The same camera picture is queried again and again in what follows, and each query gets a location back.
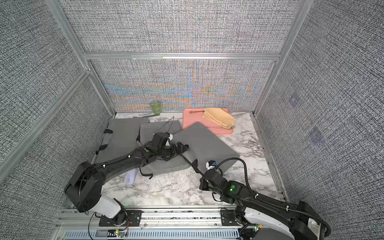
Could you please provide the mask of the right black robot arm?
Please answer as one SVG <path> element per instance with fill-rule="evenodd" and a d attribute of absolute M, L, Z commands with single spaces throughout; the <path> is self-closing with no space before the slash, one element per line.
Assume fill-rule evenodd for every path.
<path fill-rule="evenodd" d="M 242 183 L 226 180 L 215 169 L 203 174 L 201 190 L 211 191 L 222 202 L 236 205 L 234 215 L 241 225 L 271 226 L 294 240 L 323 240 L 332 232 L 330 225 L 308 203 L 278 201 Z"/>

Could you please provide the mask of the lilac computer mouse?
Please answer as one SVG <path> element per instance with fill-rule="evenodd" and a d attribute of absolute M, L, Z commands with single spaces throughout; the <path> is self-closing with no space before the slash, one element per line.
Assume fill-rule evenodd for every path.
<path fill-rule="evenodd" d="M 134 185 L 138 172 L 139 172 L 139 169 L 132 169 L 126 172 L 125 178 L 124 178 L 124 183 L 126 187 L 131 187 Z"/>

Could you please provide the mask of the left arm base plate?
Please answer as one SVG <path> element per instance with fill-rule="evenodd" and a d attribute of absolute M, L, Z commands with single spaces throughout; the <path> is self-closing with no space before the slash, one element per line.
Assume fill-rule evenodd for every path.
<path fill-rule="evenodd" d="M 143 211 L 125 210 L 120 211 L 114 218 L 109 219 L 102 215 L 99 221 L 99 227 L 138 227 L 141 222 Z"/>

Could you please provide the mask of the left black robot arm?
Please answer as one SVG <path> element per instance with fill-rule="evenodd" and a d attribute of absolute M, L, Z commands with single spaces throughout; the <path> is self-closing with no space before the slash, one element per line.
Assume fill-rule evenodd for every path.
<path fill-rule="evenodd" d="M 156 160 L 169 161 L 182 156 L 189 149 L 180 142 L 171 143 L 171 134 L 155 133 L 153 139 L 128 154 L 113 160 L 91 164 L 81 163 L 73 173 L 64 193 L 80 213 L 93 211 L 111 221 L 115 226 L 128 222 L 126 208 L 116 199 L 102 195 L 102 187 L 114 177 L 149 165 Z"/>

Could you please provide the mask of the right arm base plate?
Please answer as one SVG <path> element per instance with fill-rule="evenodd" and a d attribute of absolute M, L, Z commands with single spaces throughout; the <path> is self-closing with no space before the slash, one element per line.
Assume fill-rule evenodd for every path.
<path fill-rule="evenodd" d="M 220 215 L 222 226 L 240 226 L 235 219 L 234 209 L 221 208 Z"/>

